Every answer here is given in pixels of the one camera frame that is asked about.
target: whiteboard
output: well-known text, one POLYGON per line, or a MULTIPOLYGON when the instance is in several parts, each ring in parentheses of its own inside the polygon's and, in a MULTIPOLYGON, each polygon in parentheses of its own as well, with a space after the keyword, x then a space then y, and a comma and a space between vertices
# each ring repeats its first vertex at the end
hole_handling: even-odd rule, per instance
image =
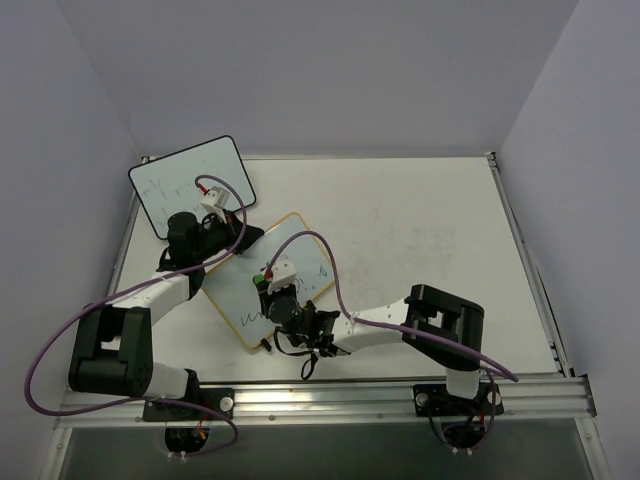
MULTIPOLYGON (((238 191, 246 206, 256 202, 253 186, 236 144, 229 136, 189 147, 129 170, 129 179, 158 238, 167 238, 167 221, 175 213, 193 212, 198 221, 207 214, 200 206, 202 192, 193 183, 198 175, 203 174, 215 175, 228 182, 238 191)), ((236 211, 240 205, 230 195, 225 208, 236 211)))
MULTIPOLYGON (((212 268, 202 289, 220 315, 248 348, 273 334, 274 324, 260 313, 260 301, 253 276, 259 274, 278 248, 292 235, 309 230, 302 217, 290 213, 242 255, 233 255, 212 268)), ((294 240, 284 251, 296 266, 296 292, 304 305, 333 285, 331 263, 317 241, 310 236, 294 240)))

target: gray wall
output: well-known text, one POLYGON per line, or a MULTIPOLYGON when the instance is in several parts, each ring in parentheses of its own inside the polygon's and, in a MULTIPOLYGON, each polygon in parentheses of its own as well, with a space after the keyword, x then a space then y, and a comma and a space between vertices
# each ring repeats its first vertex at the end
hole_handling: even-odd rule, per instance
MULTIPOLYGON (((136 153, 82 49, 48 0, 0 4, 0 476, 35 478, 53 419, 22 396, 27 366, 62 322, 101 295, 136 153)), ((56 408, 73 341, 35 392, 56 408)))
POLYGON ((616 478, 637 478, 640 2, 582 0, 501 150, 501 172, 616 478))
POLYGON ((58 0, 142 153, 478 154, 576 0, 58 0))

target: white tabletop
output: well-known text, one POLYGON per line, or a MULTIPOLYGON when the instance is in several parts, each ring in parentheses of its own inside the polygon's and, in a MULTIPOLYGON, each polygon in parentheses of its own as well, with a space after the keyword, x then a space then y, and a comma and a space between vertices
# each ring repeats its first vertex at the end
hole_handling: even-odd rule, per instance
MULTIPOLYGON (((351 311, 425 283, 482 305, 482 352, 517 373, 555 372, 531 291, 485 158, 254 160, 245 167, 263 228, 297 211, 328 240, 351 311)), ((119 289, 148 279, 165 242, 140 209, 119 289)), ((331 288, 317 302, 337 308, 331 288)), ((153 328, 154 360, 202 381, 298 380, 304 359, 247 350, 198 293, 153 328)), ((405 344, 321 359, 314 379, 443 375, 405 344)))

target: white enclosure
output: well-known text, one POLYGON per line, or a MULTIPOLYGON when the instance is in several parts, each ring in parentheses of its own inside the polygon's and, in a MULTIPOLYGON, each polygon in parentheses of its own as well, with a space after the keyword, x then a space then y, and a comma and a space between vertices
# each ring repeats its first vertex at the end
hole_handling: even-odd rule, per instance
MULTIPOLYGON (((499 282, 499 272, 511 268, 485 264, 482 252, 473 250, 493 241, 497 224, 488 221, 491 228, 478 230, 484 204, 469 205, 475 216, 465 221, 486 238, 457 244, 464 215, 454 211, 451 198, 462 202, 471 194, 469 184, 440 191, 444 183, 421 182, 422 166, 404 171, 407 160, 400 157, 498 152, 500 176, 567 346, 564 368, 586 373, 593 387, 598 430, 589 435, 600 436, 614 477, 633 477, 640 428, 632 381, 640 361, 638 22, 640 3, 633 0, 3 2, 3 476, 35 478, 40 471, 54 421, 28 409, 23 375, 49 335, 105 292, 131 199, 127 170, 141 155, 164 155, 228 134, 243 156, 298 154, 248 164, 258 197, 250 215, 268 226, 299 210, 312 227, 327 232, 341 251, 345 275, 354 279, 346 285, 347 302, 358 308, 401 295, 395 290, 401 271, 412 281, 428 273, 427 283, 463 295, 487 293, 481 301, 494 302, 483 291, 488 286, 469 275, 486 272, 499 282), (311 173, 305 168, 315 161, 296 158, 313 155, 340 157, 332 160, 331 173, 311 173), (377 188, 385 180, 370 168, 374 163, 347 156, 394 158, 376 165, 412 190, 397 188, 382 201, 366 189, 367 179, 377 188), (428 192, 420 190, 422 183, 430 185, 428 192), (284 195, 274 195, 275 189, 298 192, 296 205, 278 200, 284 195), (411 204, 411 194, 425 204, 411 204), (394 203, 397 198, 404 203, 394 203), (376 219, 382 234, 406 232, 393 208, 426 217, 451 210, 454 240, 444 227, 440 236, 431 232, 433 238, 428 230, 414 235, 411 227, 401 238, 419 245, 425 271, 406 259, 394 270, 395 257, 381 253, 384 239, 360 245, 352 233, 376 219), (446 250, 452 245, 457 253, 446 250), (449 261, 442 261, 447 255, 449 261), (456 255, 468 264, 456 263, 456 255), (376 288, 385 274, 393 285, 376 288)), ((134 239, 152 235, 146 227, 145 233, 138 221, 134 239)), ((499 234, 505 242, 506 233, 499 234)), ((132 240, 140 264, 136 270, 128 261, 123 282, 147 278, 141 270, 152 268, 160 241, 152 236, 146 246, 132 240)), ((508 248, 505 262, 513 266, 513 243, 508 248)), ((527 268, 529 278, 537 278, 527 268)), ((505 286, 514 289, 513 304, 504 311, 492 306, 498 313, 490 321, 508 325, 517 304, 524 312, 519 328, 533 325, 537 312, 530 298, 518 296, 526 290, 518 278, 505 286)), ((165 342, 159 355, 170 357, 163 323, 171 322, 158 325, 157 341, 165 342)), ((193 328, 192 334, 205 334, 210 326, 194 322, 193 328)), ((488 329, 487 348, 499 356, 515 334, 505 332, 507 339, 496 325, 488 329)), ((554 368, 546 360, 528 368, 537 361, 534 350, 545 347, 541 332, 530 333, 537 338, 530 345, 519 344, 520 359, 518 352, 509 354, 516 363, 529 357, 517 369, 554 368)), ((36 376, 36 396, 51 408, 63 395, 72 338, 61 339, 36 376)), ((231 342, 239 343, 234 336, 231 342)), ((197 355, 189 361, 199 362, 197 355)), ((345 368, 361 371, 358 365, 345 368)), ((393 367, 387 373, 397 375, 393 367)))

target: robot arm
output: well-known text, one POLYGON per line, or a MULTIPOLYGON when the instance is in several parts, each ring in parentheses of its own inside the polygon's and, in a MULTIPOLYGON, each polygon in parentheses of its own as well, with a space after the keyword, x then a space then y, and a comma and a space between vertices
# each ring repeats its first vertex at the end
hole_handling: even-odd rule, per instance
MULTIPOLYGON (((316 310, 312 302, 301 306, 293 285, 295 276, 293 263, 283 256, 269 275, 254 277, 262 314, 278 325, 292 346, 337 357, 375 345, 407 343, 446 368, 449 394, 467 399, 476 396, 480 380, 476 358, 422 337, 356 322, 338 311, 316 310)), ((427 285, 414 285, 406 298, 350 316, 407 326, 478 352, 482 344, 482 307, 427 285)))
MULTIPOLYGON (((80 320, 69 368, 72 390, 200 403, 194 371, 153 361, 151 328, 173 308, 193 298, 202 286, 205 270, 167 274, 196 267, 237 241, 242 222, 224 209, 227 198, 228 192, 220 188, 206 192, 201 204, 208 215, 202 222, 190 212, 169 218, 169 246, 152 277, 163 280, 99 307, 80 320), (105 344, 116 338, 120 339, 119 349, 106 348, 105 344)), ((263 234, 262 229, 247 225, 234 253, 242 253, 263 234)))

